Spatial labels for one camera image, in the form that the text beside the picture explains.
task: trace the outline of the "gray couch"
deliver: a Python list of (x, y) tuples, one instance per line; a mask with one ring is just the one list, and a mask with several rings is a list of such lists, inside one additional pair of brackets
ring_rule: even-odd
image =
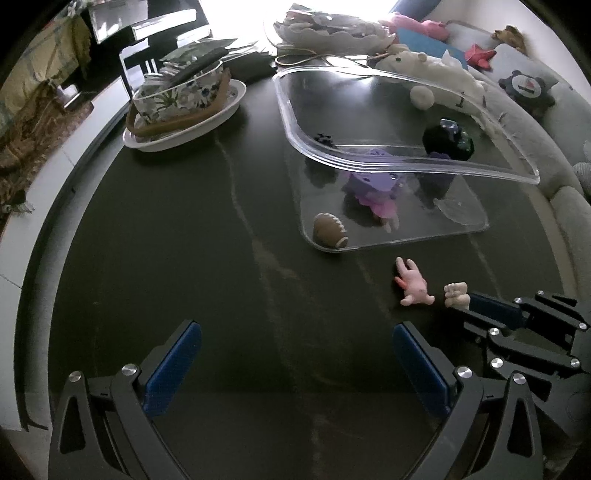
[[(506, 44), (499, 44), (487, 31), (452, 21), (447, 24), (447, 41), (462, 51), (476, 43), (494, 49), (491, 70), (469, 70), (486, 82), (486, 106), (513, 136), (513, 140), (540, 171), (539, 189), (550, 203), (564, 238), (576, 278), (579, 298), (591, 297), (591, 205), (585, 199), (591, 192), (591, 105), (556, 72), (542, 62), (528, 58)], [(556, 104), (540, 121), (529, 116), (515, 102), (507, 102), (498, 80), (514, 70), (541, 77), (550, 87)]]

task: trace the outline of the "blue gripper pad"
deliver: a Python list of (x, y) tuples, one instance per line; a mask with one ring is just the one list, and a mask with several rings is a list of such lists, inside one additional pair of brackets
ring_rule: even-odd
[(200, 348), (201, 327), (191, 322), (146, 383), (142, 407), (147, 417), (166, 412)]
[(483, 293), (470, 292), (470, 310), (504, 323), (511, 330), (517, 330), (525, 325), (525, 318), (517, 305), (489, 297)]
[(425, 410), (439, 419), (447, 417), (452, 410), (447, 382), (406, 326), (399, 323), (394, 327), (392, 341), (398, 362), (413, 384)]

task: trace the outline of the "dark tabletop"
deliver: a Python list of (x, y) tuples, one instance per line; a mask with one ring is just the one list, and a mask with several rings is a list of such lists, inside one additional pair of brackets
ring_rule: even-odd
[[(556, 263), (523, 193), (482, 233), (317, 251), (298, 230), (286, 148), (267, 79), (216, 131), (118, 154), (61, 276), (53, 401), (71, 371), (111, 375), (194, 319), (202, 351), (155, 421), (194, 478), (399, 478), (433, 425), (397, 365), (392, 326), (412, 320), (454, 363), (477, 368), (441, 318), (443, 286), (505, 299), (562, 291)], [(435, 305), (398, 305), (396, 256), (419, 265)]]

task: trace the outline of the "white plush toy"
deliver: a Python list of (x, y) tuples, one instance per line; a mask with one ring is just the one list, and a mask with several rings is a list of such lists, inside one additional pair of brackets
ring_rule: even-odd
[(443, 57), (438, 59), (423, 52), (410, 51), (406, 45), (393, 44), (389, 47), (387, 55), (376, 65), (378, 70), (428, 80), (452, 90), (448, 92), (444, 89), (409, 83), (407, 86), (411, 88), (410, 98), (415, 107), (427, 110), (435, 103), (444, 105), (475, 116), (489, 135), (495, 134), (494, 126), (474, 106), (485, 106), (486, 83), (476, 80), (464, 70), (461, 62), (452, 57), (449, 51), (446, 50)]

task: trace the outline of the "white tray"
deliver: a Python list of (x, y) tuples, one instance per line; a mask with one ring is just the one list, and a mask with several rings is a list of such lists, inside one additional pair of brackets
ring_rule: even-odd
[(138, 141), (133, 133), (125, 129), (123, 132), (123, 143), (126, 147), (137, 148), (143, 152), (159, 152), (205, 135), (214, 128), (219, 127), (238, 110), (242, 97), (246, 93), (246, 85), (239, 80), (232, 79), (230, 80), (229, 88), (234, 95), (228, 99), (222, 111), (209, 117), (207, 120), (184, 130), (178, 130), (164, 136), (159, 135), (157, 140), (152, 141)]

